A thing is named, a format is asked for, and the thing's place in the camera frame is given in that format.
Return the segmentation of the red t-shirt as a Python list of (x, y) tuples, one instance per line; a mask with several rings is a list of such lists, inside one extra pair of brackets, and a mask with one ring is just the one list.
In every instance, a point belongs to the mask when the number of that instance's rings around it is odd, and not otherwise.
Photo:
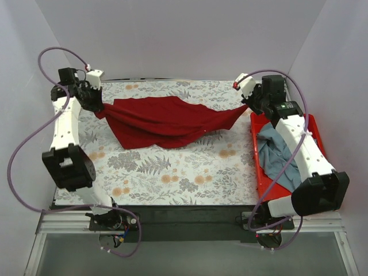
[(126, 150), (152, 145), (170, 149), (184, 147), (214, 131), (231, 129), (247, 108), (242, 105), (216, 111), (176, 96), (127, 98), (104, 104), (95, 116), (107, 121)]

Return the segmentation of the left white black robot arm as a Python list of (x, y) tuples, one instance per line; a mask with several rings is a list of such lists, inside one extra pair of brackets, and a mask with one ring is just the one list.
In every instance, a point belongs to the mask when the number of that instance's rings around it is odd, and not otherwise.
[(60, 81), (51, 90), (55, 113), (53, 140), (42, 160), (60, 190), (78, 195), (85, 205), (90, 205), (93, 215), (101, 216), (110, 211), (113, 199), (95, 184), (96, 171), (92, 160), (79, 142), (79, 114), (81, 110), (101, 111), (102, 70), (93, 69), (79, 79), (74, 68), (59, 70)]

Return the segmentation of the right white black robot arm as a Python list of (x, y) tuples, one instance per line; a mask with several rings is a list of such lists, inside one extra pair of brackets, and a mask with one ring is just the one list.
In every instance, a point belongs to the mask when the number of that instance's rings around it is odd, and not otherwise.
[(240, 74), (233, 88), (241, 91), (242, 103), (270, 120), (290, 150), (301, 177), (301, 183), (291, 195), (262, 203), (256, 208), (257, 215), (268, 220), (340, 209), (350, 179), (346, 172), (336, 171), (318, 148), (308, 130), (307, 109), (286, 99), (286, 75), (271, 71), (260, 83), (252, 76)]

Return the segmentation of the grey-blue t-shirt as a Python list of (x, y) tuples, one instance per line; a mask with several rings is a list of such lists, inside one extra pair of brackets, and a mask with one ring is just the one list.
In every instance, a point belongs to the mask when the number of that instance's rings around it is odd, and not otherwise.
[[(265, 124), (256, 136), (259, 164), (263, 168), (264, 173), (274, 180), (292, 153), (287, 147), (284, 139), (268, 122)], [(301, 176), (295, 160), (288, 165), (277, 184), (293, 192), (301, 184)]]

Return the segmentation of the red plastic bin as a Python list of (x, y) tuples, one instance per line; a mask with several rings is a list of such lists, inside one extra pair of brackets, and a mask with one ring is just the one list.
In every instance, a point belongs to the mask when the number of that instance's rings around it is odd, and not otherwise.
[(251, 113), (251, 134), (254, 144), (257, 189), (259, 198), (261, 198), (263, 202), (277, 200), (292, 194), (292, 192), (277, 184), (277, 180), (292, 160), (295, 160), (299, 169), (301, 184), (304, 180), (311, 177), (313, 173), (327, 175), (333, 172), (335, 168), (325, 157), (325, 150), (314, 116), (311, 114), (309, 115), (308, 131), (304, 132), (305, 120), (295, 115), (288, 117), (287, 120), (282, 120), (281, 126), (276, 128), (273, 127), (284, 139), (292, 155), (277, 177), (274, 180), (270, 179), (259, 164), (256, 140), (257, 134), (268, 122), (271, 121), (268, 120), (265, 115)]

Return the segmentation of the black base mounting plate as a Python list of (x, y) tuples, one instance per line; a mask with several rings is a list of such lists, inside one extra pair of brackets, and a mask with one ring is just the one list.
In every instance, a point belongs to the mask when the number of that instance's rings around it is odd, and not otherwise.
[(247, 229), (252, 205), (130, 205), (143, 242), (240, 241), (256, 243)]

